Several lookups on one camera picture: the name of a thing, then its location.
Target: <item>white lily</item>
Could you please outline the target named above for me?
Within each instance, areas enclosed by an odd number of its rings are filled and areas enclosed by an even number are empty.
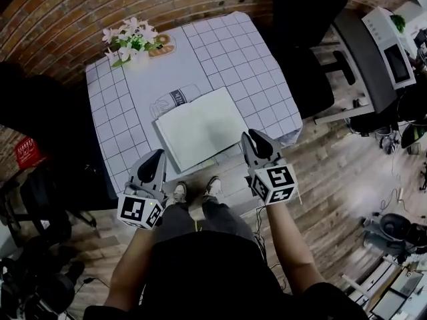
[[[110,61],[110,63],[114,62],[114,53],[111,52],[111,50],[109,49],[109,47],[107,48],[108,52],[105,52],[105,55],[108,57],[108,60]]]
[[[112,29],[103,29],[102,30],[104,36],[102,37],[103,41],[108,42],[111,44],[111,39],[115,36],[115,32]]]
[[[132,44],[128,43],[126,47],[120,47],[119,52],[121,53],[121,60],[127,61],[129,57],[133,57],[138,54],[138,51],[132,49]]]
[[[148,25],[148,22],[140,21],[139,25],[141,26],[139,28],[139,33],[143,36],[143,38],[148,41],[151,44],[155,43],[155,39],[158,36],[158,32],[153,31],[153,27],[151,25]]]
[[[129,38],[129,36],[126,33],[119,33],[119,35],[117,37],[120,40],[127,40],[127,38]]]
[[[126,39],[132,37],[132,35],[135,34],[135,30],[131,28],[126,29],[125,32],[126,33],[124,34],[124,36],[126,37]]]
[[[132,17],[130,20],[125,20],[124,23],[127,25],[127,31],[130,31],[130,33],[135,33],[139,27],[138,20],[135,17]]]

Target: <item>electronic device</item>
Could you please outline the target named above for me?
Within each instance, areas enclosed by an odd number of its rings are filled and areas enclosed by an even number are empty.
[[[414,42],[417,48],[421,48],[421,46],[425,48],[427,42],[427,29],[421,29],[414,38]]]
[[[162,191],[166,178],[163,149],[145,154],[136,161],[125,191],[119,196],[117,219],[132,227],[152,230],[161,222],[167,197]]]
[[[381,7],[375,8],[362,21],[371,33],[386,65],[393,88],[400,89],[416,83],[407,52],[410,46],[393,20],[393,13]]]
[[[297,190],[297,180],[294,168],[282,157],[282,146],[261,131],[249,129],[248,133],[242,133],[241,144],[252,193],[266,205],[290,200]]]

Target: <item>jeans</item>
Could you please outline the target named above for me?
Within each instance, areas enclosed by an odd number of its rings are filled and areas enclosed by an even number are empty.
[[[252,230],[226,204],[220,204],[215,197],[205,196],[201,204],[205,220],[194,221],[188,213],[188,205],[170,205],[163,213],[163,222],[156,230],[157,243],[198,231],[229,233],[255,242]]]

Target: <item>person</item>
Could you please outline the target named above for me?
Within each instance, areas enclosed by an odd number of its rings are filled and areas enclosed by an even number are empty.
[[[154,231],[138,229],[115,268],[104,306],[84,320],[238,314],[286,319],[367,319],[363,309],[325,282],[285,203],[266,211],[274,247],[293,295],[284,294],[262,259],[250,227],[221,204],[218,177],[203,195],[205,221],[188,213],[187,187]]]

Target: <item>black shirt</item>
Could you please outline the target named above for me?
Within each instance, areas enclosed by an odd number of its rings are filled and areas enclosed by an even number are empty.
[[[201,231],[154,246],[140,306],[129,313],[90,306],[84,320],[234,313],[282,319],[367,319],[360,306],[329,283],[313,285],[298,297],[283,294],[254,242]]]

